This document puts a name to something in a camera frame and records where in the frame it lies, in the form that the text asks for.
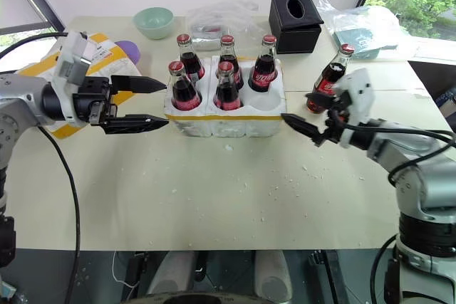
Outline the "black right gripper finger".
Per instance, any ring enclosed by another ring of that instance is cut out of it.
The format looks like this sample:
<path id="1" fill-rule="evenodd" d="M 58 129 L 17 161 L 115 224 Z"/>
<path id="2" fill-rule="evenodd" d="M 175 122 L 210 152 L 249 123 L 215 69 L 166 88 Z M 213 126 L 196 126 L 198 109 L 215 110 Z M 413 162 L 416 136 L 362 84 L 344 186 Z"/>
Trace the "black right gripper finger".
<path id="1" fill-rule="evenodd" d="M 304 118 L 291 113 L 282 113 L 281 118 L 292 130 L 308 137 L 317 147 L 325 142 L 326 138 L 319 132 L 318 127 Z"/>
<path id="2" fill-rule="evenodd" d="M 328 94 L 319 93 L 319 92 L 307 93 L 306 97 L 314 103 L 332 103 L 336 100 L 335 95 L 328 95 Z"/>

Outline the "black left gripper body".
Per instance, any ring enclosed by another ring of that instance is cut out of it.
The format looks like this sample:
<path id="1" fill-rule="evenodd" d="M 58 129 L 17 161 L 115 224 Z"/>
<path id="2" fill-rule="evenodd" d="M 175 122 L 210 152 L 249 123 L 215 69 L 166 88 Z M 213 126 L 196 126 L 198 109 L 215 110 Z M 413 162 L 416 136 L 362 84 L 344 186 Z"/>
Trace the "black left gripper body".
<path id="1" fill-rule="evenodd" d="M 73 94 L 78 119 L 90 125 L 105 125 L 117 115 L 117 105 L 112 102 L 112 96 L 110 78 L 86 76 L 78 92 Z"/>

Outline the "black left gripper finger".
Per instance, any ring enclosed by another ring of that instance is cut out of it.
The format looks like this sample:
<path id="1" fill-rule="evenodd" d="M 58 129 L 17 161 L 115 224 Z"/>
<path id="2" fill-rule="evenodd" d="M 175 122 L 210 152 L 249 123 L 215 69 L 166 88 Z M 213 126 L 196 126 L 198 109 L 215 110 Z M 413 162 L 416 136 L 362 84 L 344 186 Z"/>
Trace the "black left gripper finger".
<path id="1" fill-rule="evenodd" d="M 103 130 L 107 135 L 138 134 L 159 130 L 169 120 L 152 115 L 125 115 L 110 117 L 103 122 Z"/>
<path id="2" fill-rule="evenodd" d="M 167 86 L 164 83 L 145 76 L 112 75 L 110 94 L 114 95 L 122 91 L 148 94 L 166 88 Z"/>

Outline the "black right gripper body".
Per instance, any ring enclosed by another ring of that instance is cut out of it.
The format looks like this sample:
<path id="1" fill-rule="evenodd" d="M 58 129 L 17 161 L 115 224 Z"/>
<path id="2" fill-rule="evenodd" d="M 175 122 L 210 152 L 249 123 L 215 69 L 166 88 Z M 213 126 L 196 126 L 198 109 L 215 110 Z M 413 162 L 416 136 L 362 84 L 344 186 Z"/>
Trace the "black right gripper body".
<path id="1" fill-rule="evenodd" d="M 345 126 L 348 124 L 350 113 L 348 107 L 352 104 L 347 90 L 338 95 L 323 94 L 323 106 L 327 109 L 326 129 L 323 131 L 323 141 L 339 143 Z"/>

